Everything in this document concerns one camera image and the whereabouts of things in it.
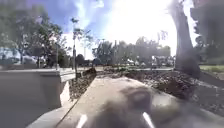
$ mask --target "blue sky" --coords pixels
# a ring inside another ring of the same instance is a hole
[[[72,17],[80,20],[79,26],[91,30],[95,38],[110,41],[124,40],[135,43],[140,36],[153,39],[159,30],[168,31],[169,35],[162,45],[169,45],[172,55],[176,49],[176,30],[171,17],[164,9],[170,0],[29,0],[29,4],[42,4],[54,23],[63,27],[68,45],[73,45]],[[192,2],[185,3],[185,12],[189,17]],[[195,34],[194,22],[188,18],[192,41]],[[82,45],[77,44],[77,52],[83,54]],[[92,58],[87,50],[86,58]]]

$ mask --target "grass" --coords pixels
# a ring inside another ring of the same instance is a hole
[[[215,73],[224,72],[224,65],[201,65],[200,68]]]

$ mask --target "tree trunk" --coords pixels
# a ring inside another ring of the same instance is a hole
[[[182,71],[194,78],[200,77],[200,68],[196,61],[196,52],[194,51],[187,17],[184,14],[183,6],[175,6],[171,12],[177,29],[177,51],[175,69]]]
[[[23,54],[20,53],[20,64],[22,65],[23,64]]]
[[[37,57],[37,68],[40,68],[40,57]]]

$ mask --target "tree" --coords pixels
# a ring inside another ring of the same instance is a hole
[[[99,58],[95,58],[95,59],[93,59],[93,65],[95,65],[95,66],[98,66],[98,65],[101,65],[102,63],[101,63],[101,60],[99,59]]]
[[[109,41],[100,43],[99,46],[93,50],[93,55],[99,58],[104,65],[112,65],[114,58],[114,49],[112,43]]]
[[[136,41],[136,52],[139,63],[151,65],[152,56],[157,55],[159,44],[154,40],[147,40],[145,37],[140,37]]]
[[[82,54],[78,54],[75,58],[75,61],[80,66],[84,64],[85,58]]]
[[[164,57],[170,57],[170,47],[164,46],[158,49],[157,55],[158,56],[164,56]]]
[[[196,52],[194,51],[187,17],[183,10],[183,1],[172,1],[169,11],[174,20],[177,29],[177,52],[175,69],[182,71],[192,77],[200,77],[200,68],[196,61]]]

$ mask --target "sun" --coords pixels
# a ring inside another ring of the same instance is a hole
[[[176,40],[175,34],[172,34],[175,33],[175,26],[165,11],[171,1],[115,0],[113,9],[108,14],[109,23],[104,37],[111,41],[125,40],[127,43],[135,43],[140,36],[155,39],[158,31],[165,30]]]

